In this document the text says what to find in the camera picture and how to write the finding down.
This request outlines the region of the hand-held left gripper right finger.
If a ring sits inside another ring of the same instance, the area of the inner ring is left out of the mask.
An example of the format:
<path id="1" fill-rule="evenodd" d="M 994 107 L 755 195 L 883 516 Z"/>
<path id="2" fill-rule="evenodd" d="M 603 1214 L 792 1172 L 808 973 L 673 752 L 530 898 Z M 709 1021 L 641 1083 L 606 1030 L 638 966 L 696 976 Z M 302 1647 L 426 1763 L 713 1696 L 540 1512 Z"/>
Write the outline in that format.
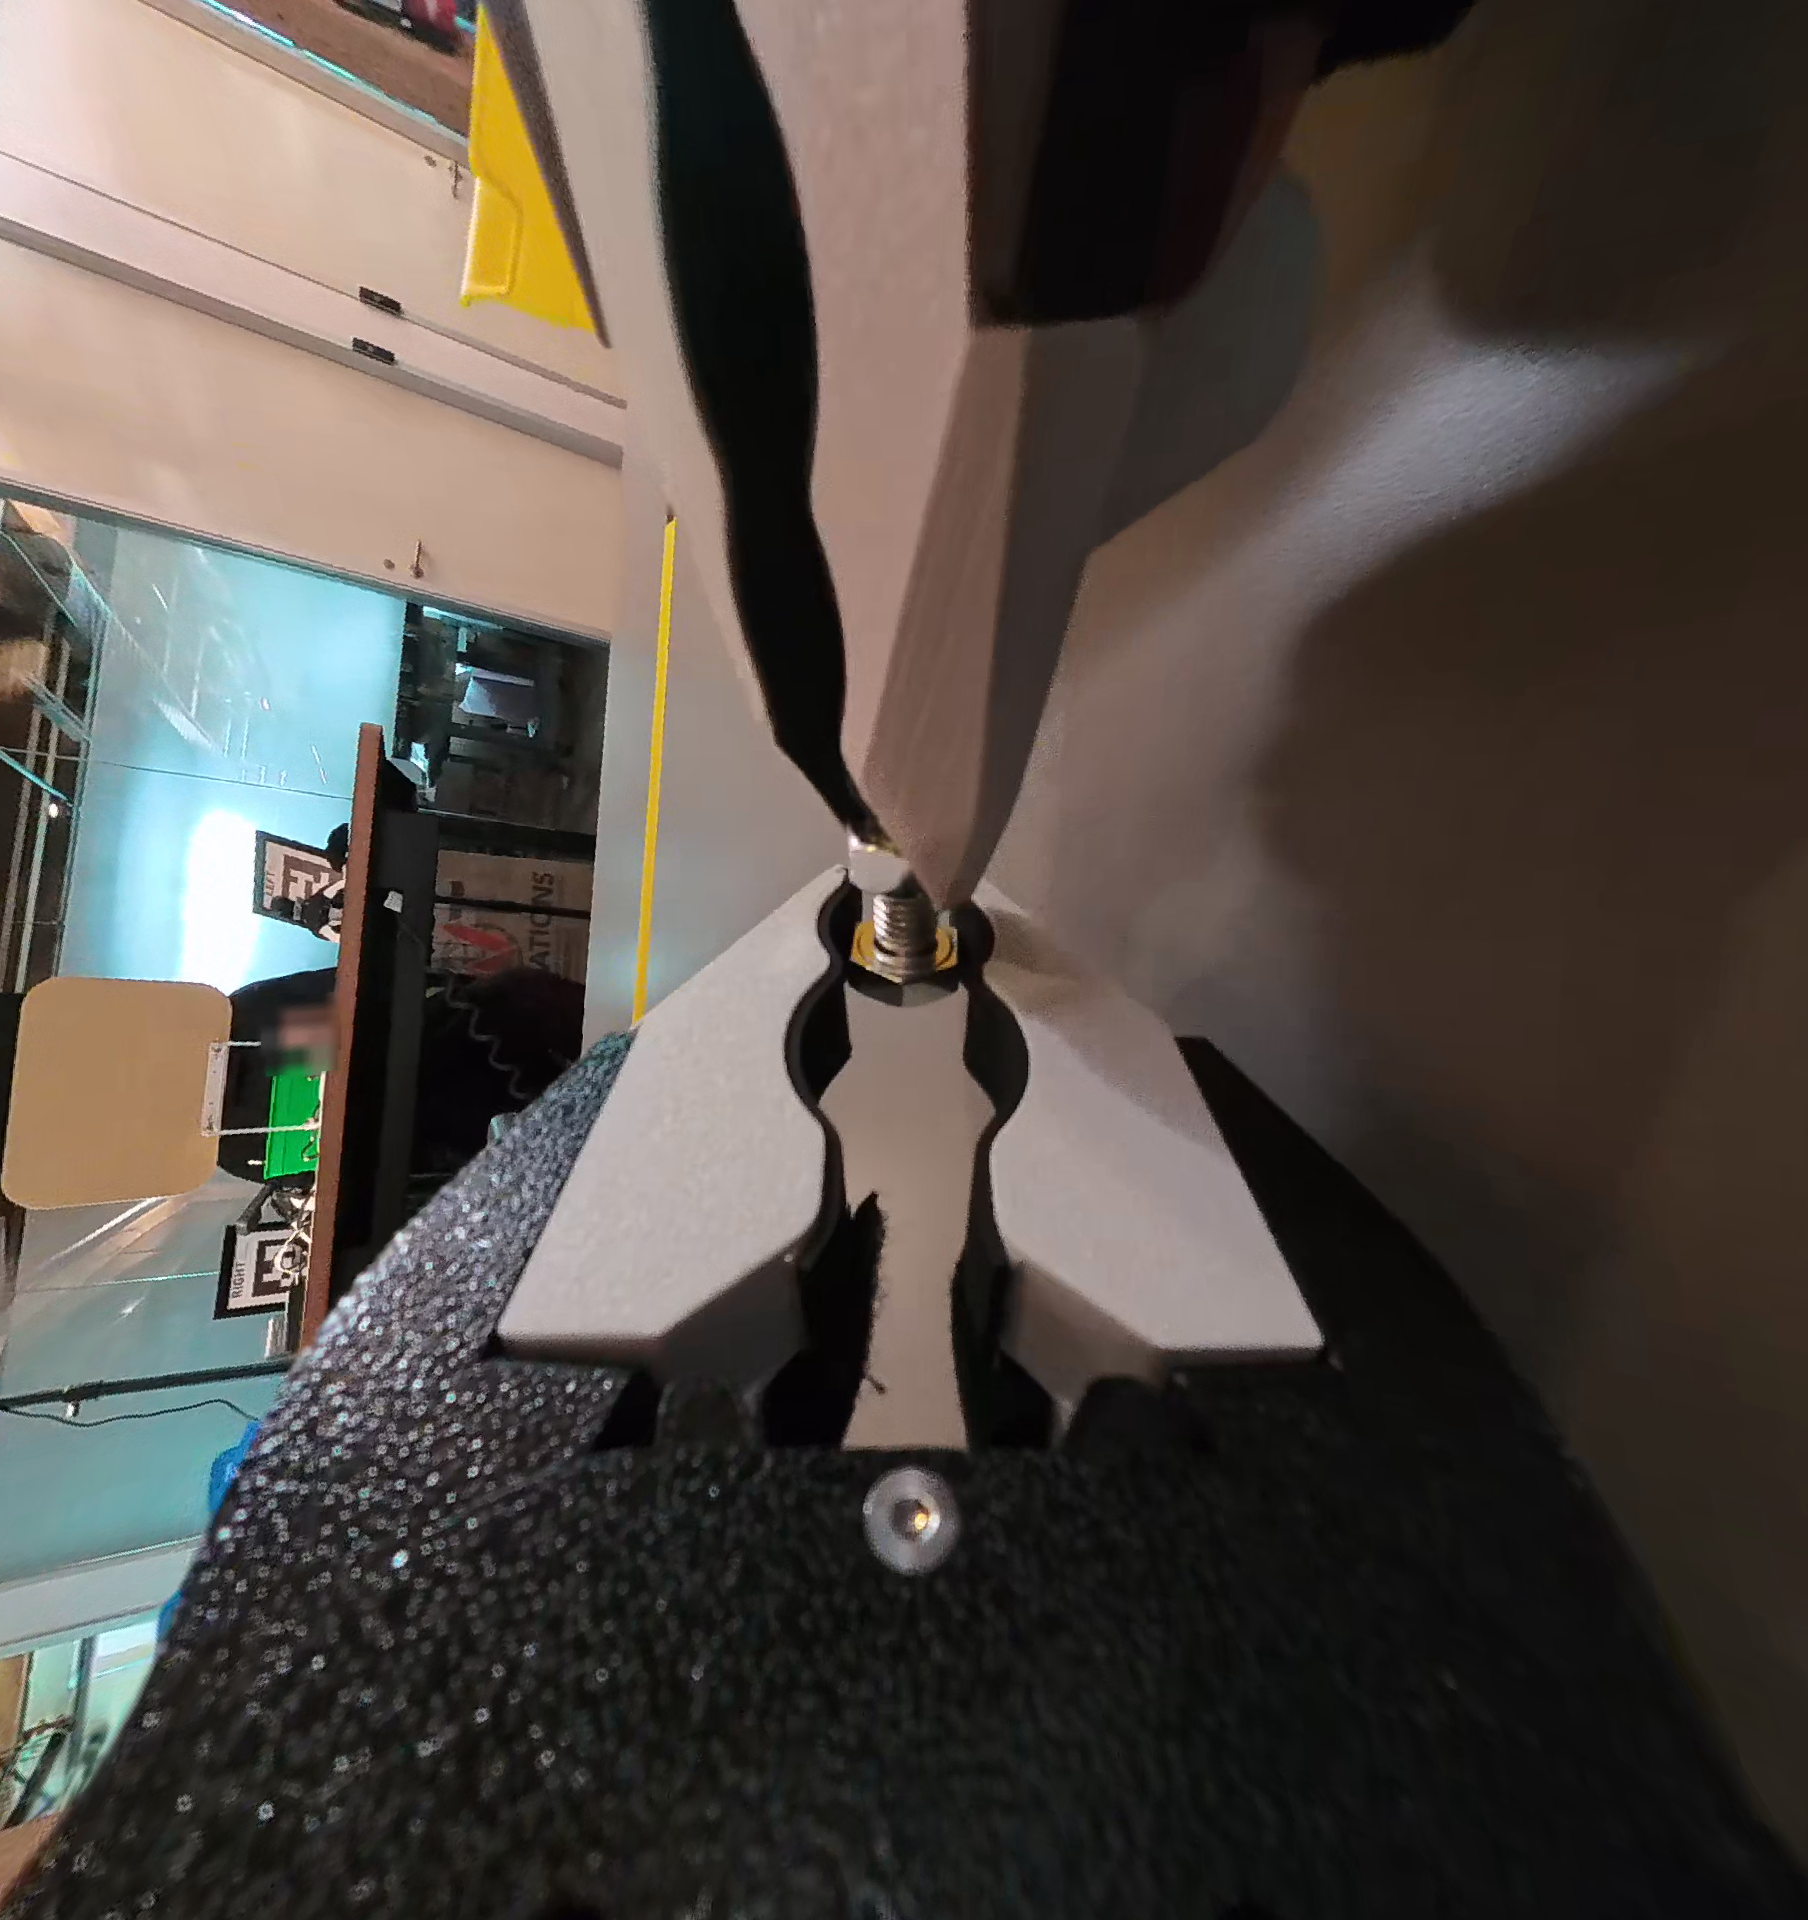
<path id="1" fill-rule="evenodd" d="M 1309 1365 L 1320 1325 L 1160 1017 L 1005 894 L 962 911 L 987 1097 L 962 1248 L 966 1428 L 1061 1428 L 1107 1381 Z"/>

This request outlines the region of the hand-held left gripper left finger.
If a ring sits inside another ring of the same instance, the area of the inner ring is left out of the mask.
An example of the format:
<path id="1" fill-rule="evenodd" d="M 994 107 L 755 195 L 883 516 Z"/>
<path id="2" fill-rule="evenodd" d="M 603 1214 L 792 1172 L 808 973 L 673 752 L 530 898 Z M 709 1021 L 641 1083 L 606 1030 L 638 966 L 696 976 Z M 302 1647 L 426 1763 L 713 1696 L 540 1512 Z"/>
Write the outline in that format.
<path id="1" fill-rule="evenodd" d="M 799 1352 L 802 1277 L 843 1216 L 821 1095 L 849 1057 L 860 917 L 826 868 L 638 1023 L 502 1310 L 502 1356 L 757 1389 Z"/>

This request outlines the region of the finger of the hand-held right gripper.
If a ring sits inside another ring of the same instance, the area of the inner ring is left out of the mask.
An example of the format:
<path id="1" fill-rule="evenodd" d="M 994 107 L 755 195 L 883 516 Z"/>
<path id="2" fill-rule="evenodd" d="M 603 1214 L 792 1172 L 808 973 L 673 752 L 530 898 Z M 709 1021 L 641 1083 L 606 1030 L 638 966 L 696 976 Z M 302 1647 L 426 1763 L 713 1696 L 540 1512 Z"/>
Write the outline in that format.
<path id="1" fill-rule="evenodd" d="M 647 4 L 664 288 L 778 750 L 939 904 L 1034 743 L 1142 376 L 987 306 L 975 4 Z"/>

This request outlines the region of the silver hex nut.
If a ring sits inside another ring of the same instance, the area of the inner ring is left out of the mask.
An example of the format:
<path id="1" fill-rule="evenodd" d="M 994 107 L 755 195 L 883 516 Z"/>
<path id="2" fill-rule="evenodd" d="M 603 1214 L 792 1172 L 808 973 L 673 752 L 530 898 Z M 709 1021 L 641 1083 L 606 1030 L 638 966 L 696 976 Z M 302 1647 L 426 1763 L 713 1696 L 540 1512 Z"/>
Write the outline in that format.
<path id="1" fill-rule="evenodd" d="M 848 948 L 846 992 L 867 995 L 868 1000 L 880 1002 L 884 1006 L 927 1006 L 936 1002 L 941 995 L 950 995 L 959 990 L 959 959 L 957 931 L 947 922 L 939 922 L 936 951 L 930 971 L 918 973 L 909 979 L 893 976 L 892 973 L 872 966 L 877 961 L 874 931 L 870 921 L 861 921 L 854 926 Z"/>

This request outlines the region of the silver steel bolt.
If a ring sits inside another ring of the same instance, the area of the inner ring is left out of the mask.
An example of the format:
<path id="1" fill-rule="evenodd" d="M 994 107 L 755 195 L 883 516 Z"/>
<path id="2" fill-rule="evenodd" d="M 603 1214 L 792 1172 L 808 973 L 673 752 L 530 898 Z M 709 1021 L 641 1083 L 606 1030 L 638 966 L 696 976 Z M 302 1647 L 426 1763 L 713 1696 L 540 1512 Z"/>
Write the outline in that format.
<path id="1" fill-rule="evenodd" d="M 922 892 L 908 860 L 883 838 L 852 834 L 846 875 L 865 900 L 868 973 L 912 985 L 936 973 L 939 911 Z"/>

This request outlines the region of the white printed banner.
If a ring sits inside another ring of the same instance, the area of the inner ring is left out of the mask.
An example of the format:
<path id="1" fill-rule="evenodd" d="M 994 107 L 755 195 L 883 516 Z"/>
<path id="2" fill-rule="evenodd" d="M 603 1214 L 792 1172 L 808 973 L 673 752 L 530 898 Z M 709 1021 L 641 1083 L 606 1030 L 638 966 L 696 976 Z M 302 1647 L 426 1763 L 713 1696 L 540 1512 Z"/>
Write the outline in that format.
<path id="1" fill-rule="evenodd" d="M 439 849 L 430 968 L 535 971 L 584 985 L 594 883 L 592 860 Z"/>

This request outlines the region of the brown wooden panel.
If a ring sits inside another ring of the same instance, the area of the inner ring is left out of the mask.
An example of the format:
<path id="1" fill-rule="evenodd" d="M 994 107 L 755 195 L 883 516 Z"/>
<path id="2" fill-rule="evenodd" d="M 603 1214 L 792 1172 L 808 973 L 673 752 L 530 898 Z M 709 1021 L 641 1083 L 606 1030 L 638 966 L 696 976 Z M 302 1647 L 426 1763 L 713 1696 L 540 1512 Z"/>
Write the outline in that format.
<path id="1" fill-rule="evenodd" d="M 347 827 L 336 1051 L 321 1101 L 298 1352 L 314 1345 L 329 1310 L 413 1213 L 438 831 L 376 725 L 355 737 Z"/>

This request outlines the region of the black and white tag sign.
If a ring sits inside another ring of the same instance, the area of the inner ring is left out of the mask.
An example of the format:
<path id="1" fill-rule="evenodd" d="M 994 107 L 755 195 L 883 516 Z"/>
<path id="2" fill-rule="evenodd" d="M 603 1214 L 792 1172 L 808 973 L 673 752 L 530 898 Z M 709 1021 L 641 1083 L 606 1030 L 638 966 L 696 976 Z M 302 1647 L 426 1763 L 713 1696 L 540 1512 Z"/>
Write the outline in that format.
<path id="1" fill-rule="evenodd" d="M 311 1262 L 306 1226 L 269 1220 L 222 1233 L 213 1319 L 288 1315 L 299 1305 Z"/>
<path id="2" fill-rule="evenodd" d="M 337 945 L 345 919 L 350 831 L 336 828 L 321 845 L 257 828 L 252 841 L 252 913 Z"/>

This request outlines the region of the yellow plastic bin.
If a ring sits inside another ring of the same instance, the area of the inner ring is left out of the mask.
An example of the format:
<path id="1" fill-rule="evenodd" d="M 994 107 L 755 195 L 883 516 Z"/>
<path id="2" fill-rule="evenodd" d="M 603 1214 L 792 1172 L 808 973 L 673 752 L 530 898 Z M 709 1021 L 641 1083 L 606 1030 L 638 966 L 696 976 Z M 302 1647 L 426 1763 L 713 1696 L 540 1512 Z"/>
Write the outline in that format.
<path id="1" fill-rule="evenodd" d="M 475 202 L 462 304 L 503 304 L 606 343 L 576 198 L 523 3 L 476 4 L 468 109 Z"/>

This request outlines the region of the beige chair backrest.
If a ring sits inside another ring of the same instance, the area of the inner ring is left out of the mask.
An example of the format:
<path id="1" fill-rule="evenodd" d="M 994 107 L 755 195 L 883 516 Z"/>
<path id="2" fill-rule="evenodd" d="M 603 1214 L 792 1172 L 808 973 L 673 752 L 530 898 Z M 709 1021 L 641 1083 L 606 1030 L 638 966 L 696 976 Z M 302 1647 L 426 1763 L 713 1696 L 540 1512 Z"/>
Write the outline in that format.
<path id="1" fill-rule="evenodd" d="M 60 975 L 23 997 L 0 1192 L 28 1213 L 196 1192 L 228 997 L 190 980 Z"/>

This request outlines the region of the black stand pole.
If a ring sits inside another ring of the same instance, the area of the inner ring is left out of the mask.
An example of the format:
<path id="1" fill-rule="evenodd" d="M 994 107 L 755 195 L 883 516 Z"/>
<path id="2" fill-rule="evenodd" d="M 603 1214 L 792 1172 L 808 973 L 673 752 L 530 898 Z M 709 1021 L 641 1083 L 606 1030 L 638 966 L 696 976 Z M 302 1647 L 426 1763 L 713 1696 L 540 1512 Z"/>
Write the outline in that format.
<path id="1" fill-rule="evenodd" d="M 273 1379 L 289 1372 L 292 1356 L 270 1356 L 247 1365 L 222 1365 L 208 1368 L 175 1370 L 163 1375 L 142 1375 L 123 1379 L 97 1379 L 66 1383 L 56 1389 L 37 1389 L 26 1394 L 0 1395 L 0 1414 L 37 1414 L 44 1409 L 64 1409 L 75 1417 L 85 1403 L 121 1397 L 142 1397 L 151 1394 L 175 1394 L 200 1387 L 231 1387 L 249 1381 Z"/>

